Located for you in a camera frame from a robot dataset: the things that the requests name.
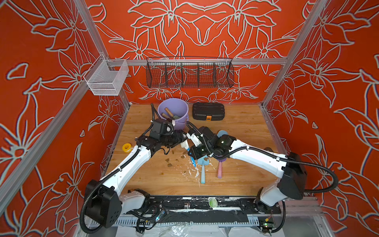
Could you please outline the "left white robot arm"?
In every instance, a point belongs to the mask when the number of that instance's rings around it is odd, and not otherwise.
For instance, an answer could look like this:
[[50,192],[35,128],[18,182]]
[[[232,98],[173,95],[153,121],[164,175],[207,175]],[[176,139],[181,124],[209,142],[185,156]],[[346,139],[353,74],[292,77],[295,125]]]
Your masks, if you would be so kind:
[[171,122],[160,118],[153,120],[135,141],[130,154],[111,173],[88,183],[80,213],[83,232],[94,234],[101,228],[109,228],[121,214],[143,207],[147,195],[142,191],[133,191],[123,199],[119,197],[128,181],[156,152],[163,150],[168,154],[179,144],[188,146],[185,132],[175,130]]

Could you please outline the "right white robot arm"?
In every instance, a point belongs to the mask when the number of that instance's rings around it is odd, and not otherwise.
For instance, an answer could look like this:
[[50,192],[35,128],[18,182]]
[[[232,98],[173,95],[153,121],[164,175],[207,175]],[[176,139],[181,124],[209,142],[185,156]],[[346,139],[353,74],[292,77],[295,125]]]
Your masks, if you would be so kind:
[[[218,136],[206,126],[197,128],[191,122],[187,122],[186,126],[189,128],[187,138],[193,142],[188,155],[195,160],[215,158],[224,162],[227,159],[235,159],[262,168],[276,176],[274,183],[258,191],[254,200],[256,208],[268,209],[287,198],[301,200],[305,193],[330,192],[338,186],[338,177],[331,169],[303,162],[295,153],[277,154],[250,146],[228,134]],[[326,172],[331,176],[332,183],[326,188],[306,189],[308,177],[306,166]]]

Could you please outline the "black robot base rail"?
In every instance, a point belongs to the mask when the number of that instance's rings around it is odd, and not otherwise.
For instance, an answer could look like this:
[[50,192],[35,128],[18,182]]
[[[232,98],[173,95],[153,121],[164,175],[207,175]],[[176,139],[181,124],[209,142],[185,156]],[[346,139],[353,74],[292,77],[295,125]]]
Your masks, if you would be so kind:
[[[209,206],[211,197],[218,201],[216,208]],[[254,227],[265,222],[278,224],[281,221],[279,203],[259,210],[254,199],[249,196],[151,196],[149,204],[158,204],[165,209],[157,222],[158,227],[179,224]]]

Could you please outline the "green trowel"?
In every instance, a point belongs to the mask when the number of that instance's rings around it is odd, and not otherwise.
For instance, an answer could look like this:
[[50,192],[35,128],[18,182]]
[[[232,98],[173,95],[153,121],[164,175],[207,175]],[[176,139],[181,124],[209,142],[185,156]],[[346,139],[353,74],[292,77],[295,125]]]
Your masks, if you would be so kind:
[[169,115],[167,115],[167,114],[162,113],[161,115],[162,115],[165,119],[171,119],[171,117],[170,117]]

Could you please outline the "light blue trowel front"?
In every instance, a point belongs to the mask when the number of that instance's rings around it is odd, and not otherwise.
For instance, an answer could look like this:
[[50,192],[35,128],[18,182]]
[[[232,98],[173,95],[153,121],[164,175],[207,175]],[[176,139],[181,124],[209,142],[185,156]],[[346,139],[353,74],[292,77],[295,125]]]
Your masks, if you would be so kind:
[[204,156],[204,157],[197,160],[197,164],[199,166],[201,166],[200,182],[201,182],[201,184],[205,184],[206,183],[206,175],[205,175],[206,169],[205,169],[205,167],[209,165],[209,158],[207,156]]

